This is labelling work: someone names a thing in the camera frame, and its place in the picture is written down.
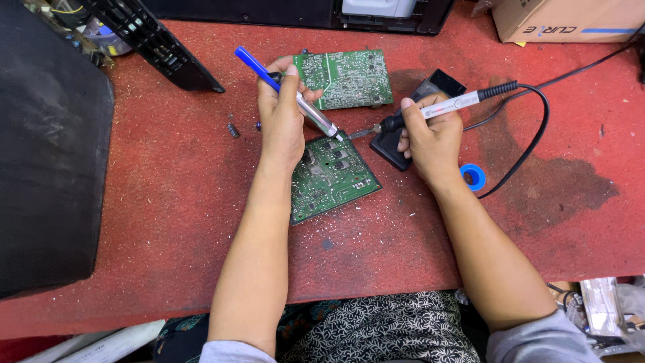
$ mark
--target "right hand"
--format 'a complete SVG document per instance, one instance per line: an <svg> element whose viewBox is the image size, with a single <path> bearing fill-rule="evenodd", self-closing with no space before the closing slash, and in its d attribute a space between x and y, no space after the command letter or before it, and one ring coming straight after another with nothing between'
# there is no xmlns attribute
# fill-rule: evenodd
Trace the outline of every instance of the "right hand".
<svg viewBox="0 0 645 363"><path fill-rule="evenodd" d="M463 180L457 160L464 127L455 112L439 115L426 121L421 108L447 100L443 93L435 93L414 103L410 98L401 100L401 112L406 128L401 133L398 150L406 158L412 157L417 170L430 187Z"/></svg>

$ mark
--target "power supply board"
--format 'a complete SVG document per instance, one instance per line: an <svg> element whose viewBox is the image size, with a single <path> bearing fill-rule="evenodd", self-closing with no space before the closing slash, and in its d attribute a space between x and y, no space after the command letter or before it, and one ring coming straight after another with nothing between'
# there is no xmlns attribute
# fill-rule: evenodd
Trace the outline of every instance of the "power supply board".
<svg viewBox="0 0 645 363"><path fill-rule="evenodd" d="M394 102L383 51L360 50L293 56L303 83L323 89L319 110L383 105Z"/></svg>
<svg viewBox="0 0 645 363"><path fill-rule="evenodd" d="M343 141L309 141L291 177L291 224L328 212L381 189L344 131Z"/></svg>

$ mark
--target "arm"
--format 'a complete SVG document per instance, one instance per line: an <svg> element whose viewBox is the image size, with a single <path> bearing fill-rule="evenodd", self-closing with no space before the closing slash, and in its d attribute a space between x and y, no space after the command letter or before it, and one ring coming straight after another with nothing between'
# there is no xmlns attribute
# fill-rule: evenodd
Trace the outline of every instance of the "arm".
<svg viewBox="0 0 645 363"><path fill-rule="evenodd" d="M295 91L312 101L322 96L321 90L304 87L292 62L284 57L267 67L269 72L286 70L279 95L264 81L257 83L262 153L217 280L208 326L208 341L236 340L271 356L288 287L291 174L304 152L304 118Z"/></svg>
<svg viewBox="0 0 645 363"><path fill-rule="evenodd" d="M468 297L491 331L552 314L557 306L540 274L488 216L457 166L463 126L456 112L428 120L419 108L447 99L401 101L406 129L399 150L414 159L443 215Z"/></svg>

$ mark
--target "fingernail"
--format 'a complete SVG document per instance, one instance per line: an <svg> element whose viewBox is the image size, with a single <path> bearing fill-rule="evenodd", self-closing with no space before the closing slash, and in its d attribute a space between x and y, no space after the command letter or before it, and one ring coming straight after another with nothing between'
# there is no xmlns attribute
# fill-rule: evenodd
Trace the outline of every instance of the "fingernail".
<svg viewBox="0 0 645 363"><path fill-rule="evenodd" d="M401 109L407 109L408 107L412 106L412 100L409 98L404 98L401 100Z"/></svg>
<svg viewBox="0 0 645 363"><path fill-rule="evenodd" d="M289 67L286 67L286 75L287 76L297 76L298 75L298 68L295 65L289 65Z"/></svg>

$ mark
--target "hand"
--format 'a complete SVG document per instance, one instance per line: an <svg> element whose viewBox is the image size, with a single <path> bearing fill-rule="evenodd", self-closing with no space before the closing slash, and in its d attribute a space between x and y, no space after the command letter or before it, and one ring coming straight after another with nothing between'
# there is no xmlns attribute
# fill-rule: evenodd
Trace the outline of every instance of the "hand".
<svg viewBox="0 0 645 363"><path fill-rule="evenodd" d="M284 72L280 94L262 79L257 80L257 107L262 121L262 156L273 168L284 169L291 176L304 152L304 116L298 111L295 91L298 90L308 101L315 101L323 90L312 92L300 81L293 57L283 57L266 69L269 72Z"/></svg>
<svg viewBox="0 0 645 363"><path fill-rule="evenodd" d="M461 134L461 117L453 111L425 120L419 109L445 101L443 93L435 93L414 103L410 98L401 100L401 112L406 128L401 133L399 151L412 157L417 170L430 187L461 179L457 159Z"/></svg>

